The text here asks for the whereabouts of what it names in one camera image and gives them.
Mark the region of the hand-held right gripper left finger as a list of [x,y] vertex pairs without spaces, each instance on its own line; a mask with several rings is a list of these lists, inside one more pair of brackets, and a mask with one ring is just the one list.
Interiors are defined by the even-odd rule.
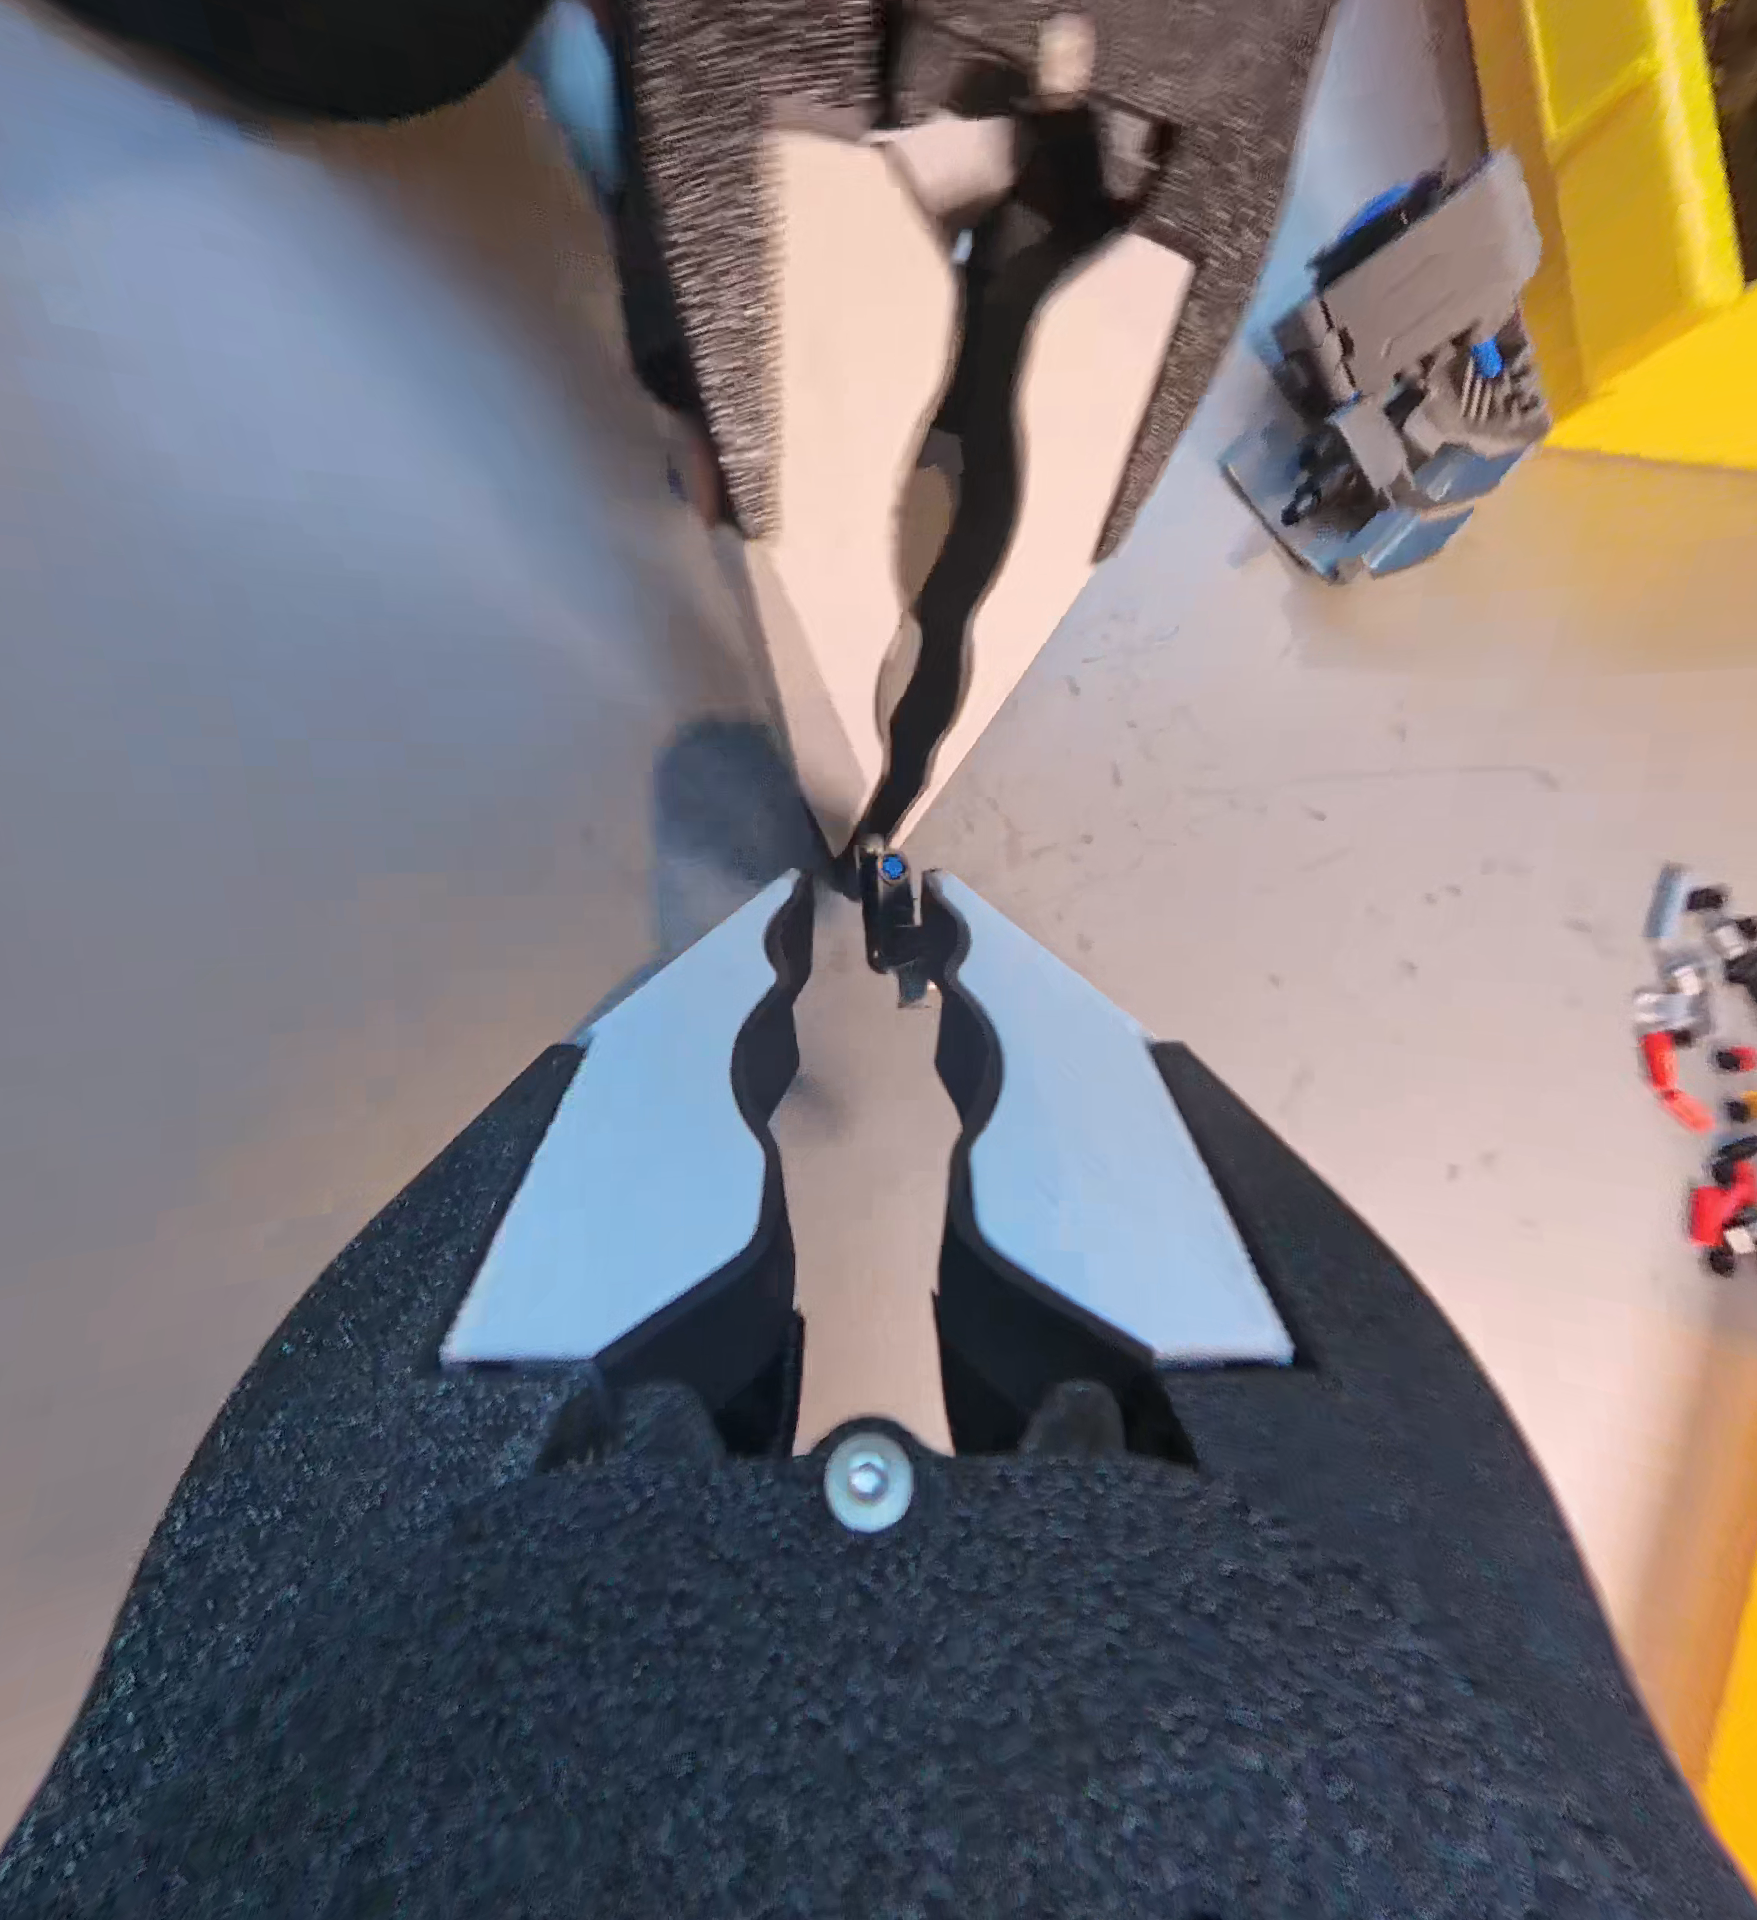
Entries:
[[770,1121],[810,964],[814,882],[787,873],[559,1051],[558,1105],[441,1338],[442,1369],[675,1384],[728,1453],[791,1453],[804,1321]]

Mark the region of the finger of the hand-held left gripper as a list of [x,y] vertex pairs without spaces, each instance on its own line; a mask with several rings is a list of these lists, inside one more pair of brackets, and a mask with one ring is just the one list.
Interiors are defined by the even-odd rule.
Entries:
[[948,462],[922,448],[960,300],[886,149],[775,132],[767,183],[775,521],[742,563],[795,780],[838,854],[886,770],[913,603],[954,515]]
[[1130,231],[965,278],[904,495],[904,607],[874,688],[874,839],[898,842],[1089,584],[1192,266]]

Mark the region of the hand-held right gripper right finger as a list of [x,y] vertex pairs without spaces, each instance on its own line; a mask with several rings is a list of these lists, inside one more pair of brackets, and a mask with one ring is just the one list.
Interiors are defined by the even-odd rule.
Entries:
[[925,874],[935,1073],[960,1132],[931,1297],[949,1442],[1018,1453],[1099,1388],[1117,1449],[1189,1454],[1166,1378],[1297,1361],[1154,1036],[975,887]]

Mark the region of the black connector with blue pin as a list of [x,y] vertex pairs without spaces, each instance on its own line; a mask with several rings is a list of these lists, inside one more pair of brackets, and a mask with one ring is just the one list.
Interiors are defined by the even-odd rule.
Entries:
[[920,918],[912,862],[881,841],[862,835],[855,847],[864,962],[898,982],[920,964]]

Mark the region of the pile of small toy pieces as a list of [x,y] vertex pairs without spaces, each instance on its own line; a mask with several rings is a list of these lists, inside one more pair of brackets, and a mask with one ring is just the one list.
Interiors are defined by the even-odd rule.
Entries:
[[1757,1272],[1757,914],[1668,862],[1643,940],[1652,977],[1629,1008],[1639,1083],[1701,1147],[1684,1236],[1708,1272]]

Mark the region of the grey desk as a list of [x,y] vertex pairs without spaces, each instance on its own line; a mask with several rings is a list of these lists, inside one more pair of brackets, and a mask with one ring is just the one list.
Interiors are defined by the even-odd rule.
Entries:
[[[1704,1785],[1757,1281],[1628,999],[1757,912],[1757,479],[1548,451],[1297,577],[1245,350],[913,834],[1189,1043],[1437,1297]],[[321,1266],[795,859],[721,556],[513,78],[277,130],[0,4],[0,1847],[171,1492]]]

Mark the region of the grey toy cab assembly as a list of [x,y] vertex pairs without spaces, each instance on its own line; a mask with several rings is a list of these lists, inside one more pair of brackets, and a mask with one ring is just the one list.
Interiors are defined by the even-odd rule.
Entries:
[[1269,328],[1275,395],[1221,457],[1300,573],[1343,586],[1433,560],[1543,444],[1539,260],[1510,150],[1376,195],[1310,259]]

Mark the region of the blue-grey chair seat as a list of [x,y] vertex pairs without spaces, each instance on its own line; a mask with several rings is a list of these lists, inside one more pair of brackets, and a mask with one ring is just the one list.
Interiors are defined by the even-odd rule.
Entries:
[[612,4],[551,3],[530,27],[519,67],[567,160],[600,201],[626,181],[618,21]]

